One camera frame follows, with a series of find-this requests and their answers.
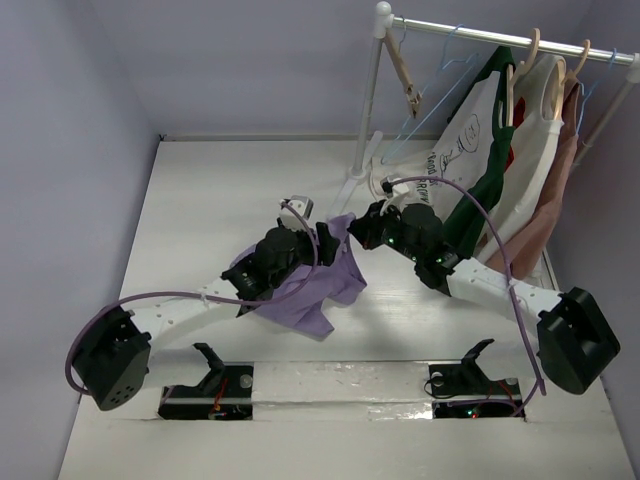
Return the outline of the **purple t shirt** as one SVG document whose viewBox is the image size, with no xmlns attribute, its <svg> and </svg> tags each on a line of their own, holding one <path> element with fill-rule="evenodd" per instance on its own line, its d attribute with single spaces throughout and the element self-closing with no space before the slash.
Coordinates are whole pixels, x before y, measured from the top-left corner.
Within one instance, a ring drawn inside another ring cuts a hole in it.
<svg viewBox="0 0 640 480">
<path fill-rule="evenodd" d="M 327 299 L 343 306 L 353 304 L 367 286 L 350 244 L 347 231 L 352 213 L 327 222 L 340 240 L 331 266 L 318 264 L 316 227 L 292 231 L 277 223 L 262 240 L 242 252 L 221 278 L 237 289 L 245 303 L 239 314 L 249 311 L 306 335 L 326 338 L 334 327 L 322 313 Z"/>
</svg>

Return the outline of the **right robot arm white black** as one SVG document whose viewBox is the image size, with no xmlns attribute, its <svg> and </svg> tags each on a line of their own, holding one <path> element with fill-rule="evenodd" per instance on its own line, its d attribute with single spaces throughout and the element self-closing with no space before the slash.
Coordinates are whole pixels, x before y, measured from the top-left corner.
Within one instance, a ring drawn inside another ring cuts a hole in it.
<svg viewBox="0 0 640 480">
<path fill-rule="evenodd" d="M 441 221 L 426 205 L 398 210 L 379 201 L 348 231 L 366 250 L 387 246 L 411 260 L 429 289 L 522 325 L 542 376 L 568 393 L 584 394 L 620 352 L 619 340 L 588 291 L 543 289 L 464 257 L 444 240 Z"/>
</svg>

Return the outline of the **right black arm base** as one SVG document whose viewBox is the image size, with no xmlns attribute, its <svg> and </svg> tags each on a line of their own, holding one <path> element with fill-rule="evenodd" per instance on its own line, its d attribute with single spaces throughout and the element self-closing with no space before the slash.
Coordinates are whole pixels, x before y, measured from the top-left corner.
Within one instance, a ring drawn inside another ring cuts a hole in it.
<svg viewBox="0 0 640 480">
<path fill-rule="evenodd" d="M 431 363 L 423 384 L 432 400 L 435 419 L 524 418 L 519 383 L 490 380 L 477 364 L 480 354 L 492 343 L 485 339 L 458 360 Z"/>
</svg>

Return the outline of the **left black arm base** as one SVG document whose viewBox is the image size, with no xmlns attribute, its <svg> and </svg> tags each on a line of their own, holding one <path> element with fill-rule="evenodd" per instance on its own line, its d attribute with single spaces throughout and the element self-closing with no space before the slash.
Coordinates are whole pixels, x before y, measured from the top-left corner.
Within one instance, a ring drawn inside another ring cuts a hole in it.
<svg viewBox="0 0 640 480">
<path fill-rule="evenodd" d="M 193 347 L 206 359 L 206 375 L 194 386 L 164 387 L 158 416 L 184 421 L 251 420 L 254 364 L 225 364 L 207 343 L 198 342 Z"/>
</svg>

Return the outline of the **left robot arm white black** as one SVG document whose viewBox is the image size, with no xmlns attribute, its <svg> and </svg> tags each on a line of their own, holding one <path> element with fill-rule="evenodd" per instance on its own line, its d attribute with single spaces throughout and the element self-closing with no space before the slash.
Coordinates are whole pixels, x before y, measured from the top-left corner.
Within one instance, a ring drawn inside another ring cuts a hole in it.
<svg viewBox="0 0 640 480">
<path fill-rule="evenodd" d="M 341 242 L 327 224 L 315 230 L 270 229 L 252 253 L 197 292 L 149 292 L 157 304 L 136 311 L 125 301 L 103 308 L 78 334 L 67 357 L 67 376 L 102 411 L 130 401 L 143 387 L 149 359 L 212 319 L 242 316 L 288 299 L 278 288 L 302 265 L 333 263 Z"/>
</svg>

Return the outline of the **dark green t shirt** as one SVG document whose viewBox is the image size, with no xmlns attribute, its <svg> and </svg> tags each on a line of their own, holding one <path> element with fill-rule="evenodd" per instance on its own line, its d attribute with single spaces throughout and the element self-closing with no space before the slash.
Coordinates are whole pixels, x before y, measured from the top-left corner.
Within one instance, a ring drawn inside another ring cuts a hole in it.
<svg viewBox="0 0 640 480">
<path fill-rule="evenodd" d="M 515 128 L 504 124 L 507 68 L 514 64 L 511 49 L 498 47 L 476 75 L 464 98 L 454 108 L 448 127 L 455 132 L 454 147 L 442 156 L 443 166 L 457 166 L 458 174 L 445 178 L 468 191 L 489 212 L 502 195 L 504 173 Z M 461 254 L 473 254 L 485 218 L 465 195 L 446 186 L 456 201 L 445 215 L 446 240 Z"/>
</svg>

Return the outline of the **cream printed t shirt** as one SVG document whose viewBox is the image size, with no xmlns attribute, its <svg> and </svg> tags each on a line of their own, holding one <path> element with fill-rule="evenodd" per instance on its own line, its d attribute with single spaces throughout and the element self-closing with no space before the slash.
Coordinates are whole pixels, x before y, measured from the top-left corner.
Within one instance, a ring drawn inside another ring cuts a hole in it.
<svg viewBox="0 0 640 480">
<path fill-rule="evenodd" d="M 387 178 L 435 176 L 470 190 L 484 175 L 491 146 L 503 126 L 503 75 L 494 70 L 476 81 L 434 147 L 403 153 L 390 160 L 375 158 L 369 188 L 377 199 L 385 196 L 381 182 Z"/>
</svg>

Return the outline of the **pink shirt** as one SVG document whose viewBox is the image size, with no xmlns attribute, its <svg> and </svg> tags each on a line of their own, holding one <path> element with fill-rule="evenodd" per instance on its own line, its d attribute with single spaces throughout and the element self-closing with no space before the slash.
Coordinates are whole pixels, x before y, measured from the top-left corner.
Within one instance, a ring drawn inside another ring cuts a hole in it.
<svg viewBox="0 0 640 480">
<path fill-rule="evenodd" d="M 565 84 L 560 131 L 556 155 L 543 185 L 531 220 L 517 233 L 503 242 L 510 260 L 511 272 L 517 279 L 532 274 L 560 217 L 569 170 L 577 152 L 577 107 L 581 86 L 570 75 Z"/>
</svg>

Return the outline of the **wooden clip hanger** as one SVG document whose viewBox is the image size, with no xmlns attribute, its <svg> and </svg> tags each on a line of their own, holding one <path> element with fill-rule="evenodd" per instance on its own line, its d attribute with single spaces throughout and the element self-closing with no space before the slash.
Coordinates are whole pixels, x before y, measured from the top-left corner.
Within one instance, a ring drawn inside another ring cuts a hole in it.
<svg viewBox="0 0 640 480">
<path fill-rule="evenodd" d="M 396 75 L 402 85 L 409 109 L 409 117 L 415 119 L 418 116 L 422 94 L 414 86 L 409 69 L 400 53 L 399 43 L 394 38 L 390 28 L 386 29 L 383 38 L 384 45 L 395 69 Z"/>
</svg>

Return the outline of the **wooden hanger left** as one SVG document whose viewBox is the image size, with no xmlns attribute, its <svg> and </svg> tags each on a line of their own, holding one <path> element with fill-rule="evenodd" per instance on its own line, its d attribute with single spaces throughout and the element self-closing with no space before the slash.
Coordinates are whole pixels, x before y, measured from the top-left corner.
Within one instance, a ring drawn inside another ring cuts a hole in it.
<svg viewBox="0 0 640 480">
<path fill-rule="evenodd" d="M 514 87 L 517 81 L 523 75 L 525 75 L 533 66 L 538 53 L 540 40 L 541 40 L 540 29 L 533 28 L 531 32 L 531 42 L 529 45 L 528 57 L 524 61 L 520 61 L 516 66 L 512 64 L 507 65 L 505 121 L 508 127 L 511 127 L 513 125 L 513 116 L 514 116 L 514 108 L 515 108 Z"/>
</svg>

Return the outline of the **wooden hanger right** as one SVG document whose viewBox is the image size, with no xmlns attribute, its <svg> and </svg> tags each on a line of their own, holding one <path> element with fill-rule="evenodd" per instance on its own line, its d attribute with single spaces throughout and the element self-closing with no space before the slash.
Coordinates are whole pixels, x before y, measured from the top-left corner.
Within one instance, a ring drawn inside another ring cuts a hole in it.
<svg viewBox="0 0 640 480">
<path fill-rule="evenodd" d="M 583 49 L 579 63 L 574 69 L 568 70 L 565 60 L 558 62 L 555 66 L 557 75 L 556 79 L 552 82 L 551 91 L 551 107 L 554 120 L 560 120 L 562 117 L 565 84 L 570 75 L 576 76 L 583 69 L 591 50 L 591 40 L 585 39 L 582 42 L 582 46 Z"/>
</svg>

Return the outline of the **red garment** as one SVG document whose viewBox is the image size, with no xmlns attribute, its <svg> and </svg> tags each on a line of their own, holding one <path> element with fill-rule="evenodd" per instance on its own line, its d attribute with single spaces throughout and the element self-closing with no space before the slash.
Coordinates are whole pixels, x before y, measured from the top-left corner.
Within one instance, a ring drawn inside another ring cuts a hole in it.
<svg viewBox="0 0 640 480">
<path fill-rule="evenodd" d="M 513 110 L 513 127 L 517 130 L 523 123 L 526 113 L 526 101 L 523 97 L 520 97 Z M 505 170 L 508 170 L 515 160 L 515 153 L 513 146 L 510 146 L 509 153 L 506 161 Z"/>
</svg>

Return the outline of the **white tank top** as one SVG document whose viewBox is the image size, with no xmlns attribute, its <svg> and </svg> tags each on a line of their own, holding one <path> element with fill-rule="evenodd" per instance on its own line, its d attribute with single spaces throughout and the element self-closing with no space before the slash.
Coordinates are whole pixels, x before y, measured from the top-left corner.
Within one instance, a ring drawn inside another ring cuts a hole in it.
<svg viewBox="0 0 640 480">
<path fill-rule="evenodd" d="M 515 160 L 503 177 L 503 190 L 491 219 L 498 232 L 486 230 L 487 242 L 475 254 L 485 263 L 499 252 L 497 241 L 507 242 L 532 218 L 543 185 L 556 155 L 563 125 L 553 119 L 551 107 L 552 82 L 556 79 L 555 66 L 565 60 L 559 55 L 539 56 L 531 69 L 514 87 L 515 105 L 520 97 L 526 101 L 523 123 L 514 130 L 511 146 Z"/>
</svg>

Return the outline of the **white clothes rack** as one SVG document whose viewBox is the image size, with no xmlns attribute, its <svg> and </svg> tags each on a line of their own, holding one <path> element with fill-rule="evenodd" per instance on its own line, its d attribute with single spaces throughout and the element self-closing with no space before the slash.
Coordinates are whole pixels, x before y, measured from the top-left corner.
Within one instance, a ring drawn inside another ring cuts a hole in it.
<svg viewBox="0 0 640 480">
<path fill-rule="evenodd" d="M 542 40 L 535 33 L 528 37 L 478 30 L 468 27 L 456 27 L 424 20 L 408 19 L 393 13 L 392 6 L 387 1 L 380 1 L 375 7 L 373 27 L 373 42 L 369 57 L 368 74 L 364 93 L 360 127 L 357 135 L 356 151 L 352 166 L 348 170 L 347 179 L 331 205 L 327 216 L 329 218 L 341 215 L 349 203 L 356 186 L 362 183 L 367 173 L 368 164 L 375 150 L 380 145 L 383 134 L 380 131 L 371 132 L 370 124 L 374 95 L 379 72 L 381 53 L 385 41 L 390 37 L 390 30 L 394 27 L 403 30 L 413 30 L 438 35 L 452 35 L 454 37 L 491 43 L 520 49 L 528 49 L 531 53 L 552 53 L 565 57 L 581 58 L 583 61 L 605 62 L 627 68 L 625 81 L 608 106 L 596 122 L 594 129 L 587 136 L 587 144 L 579 149 L 579 157 L 583 157 L 587 149 L 591 148 L 610 122 L 612 115 L 619 108 L 621 102 L 639 84 L 639 54 L 625 54 L 614 51 L 580 47 L 566 43 Z"/>
</svg>

